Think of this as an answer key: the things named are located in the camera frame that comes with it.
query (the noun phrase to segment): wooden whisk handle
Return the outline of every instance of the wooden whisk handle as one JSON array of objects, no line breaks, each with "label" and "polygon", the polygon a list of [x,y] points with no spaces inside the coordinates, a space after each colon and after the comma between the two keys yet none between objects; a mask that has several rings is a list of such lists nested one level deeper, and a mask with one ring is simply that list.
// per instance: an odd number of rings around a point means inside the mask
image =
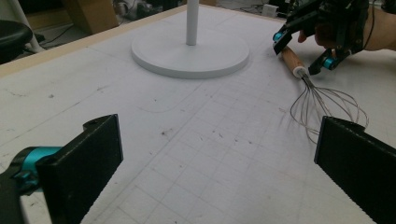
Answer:
[{"label": "wooden whisk handle", "polygon": [[308,75],[308,71],[304,67],[303,62],[298,58],[291,48],[286,46],[284,49],[282,49],[282,58],[285,61],[286,66],[295,77],[302,78],[302,75],[300,75],[299,72],[304,72],[306,75]]}]

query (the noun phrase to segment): wire whisk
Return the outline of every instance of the wire whisk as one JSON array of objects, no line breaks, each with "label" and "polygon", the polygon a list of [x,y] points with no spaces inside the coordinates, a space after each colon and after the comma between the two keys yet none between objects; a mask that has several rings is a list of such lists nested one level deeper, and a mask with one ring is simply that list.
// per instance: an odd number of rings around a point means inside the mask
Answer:
[{"label": "wire whisk", "polygon": [[305,127],[311,142],[316,143],[314,138],[319,135],[323,116],[347,119],[367,128],[369,118],[354,97],[343,91],[316,87],[304,64],[289,47],[282,50],[282,57],[294,76],[304,82],[305,89],[292,104],[290,115]]}]

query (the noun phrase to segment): table surface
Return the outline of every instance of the table surface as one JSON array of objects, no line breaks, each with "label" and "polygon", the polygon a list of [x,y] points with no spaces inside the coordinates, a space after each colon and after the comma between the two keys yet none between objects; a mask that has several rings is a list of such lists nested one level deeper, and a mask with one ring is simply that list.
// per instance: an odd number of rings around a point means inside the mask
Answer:
[{"label": "table surface", "polygon": [[[184,26],[185,7],[0,66],[0,172],[26,147],[63,146],[84,122],[119,114],[124,161],[82,223],[373,223],[314,164],[316,146],[290,118],[303,84],[273,52],[281,23],[199,13],[200,28],[248,43],[246,67],[187,80],[138,66],[134,38]],[[290,46],[305,63],[323,51],[312,38]],[[361,52],[312,77],[353,95],[370,117],[366,132],[394,147],[395,59]],[[22,200],[32,223],[50,223],[41,193]]]}]

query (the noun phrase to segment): black stool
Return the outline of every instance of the black stool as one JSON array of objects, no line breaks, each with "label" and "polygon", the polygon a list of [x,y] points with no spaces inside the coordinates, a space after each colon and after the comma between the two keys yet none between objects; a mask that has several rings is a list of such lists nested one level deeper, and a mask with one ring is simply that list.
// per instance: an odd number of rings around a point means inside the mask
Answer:
[{"label": "black stool", "polygon": [[33,37],[28,26],[16,21],[0,21],[0,64],[8,63],[23,53]]}]

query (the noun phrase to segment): round white base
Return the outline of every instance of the round white base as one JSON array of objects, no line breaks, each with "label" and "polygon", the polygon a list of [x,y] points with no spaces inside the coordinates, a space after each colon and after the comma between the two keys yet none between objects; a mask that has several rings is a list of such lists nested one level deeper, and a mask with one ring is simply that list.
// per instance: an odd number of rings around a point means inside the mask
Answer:
[{"label": "round white base", "polygon": [[179,78],[231,74],[248,63],[248,44],[241,38],[198,29],[197,44],[186,44],[186,29],[165,25],[137,37],[134,60],[151,72]]}]

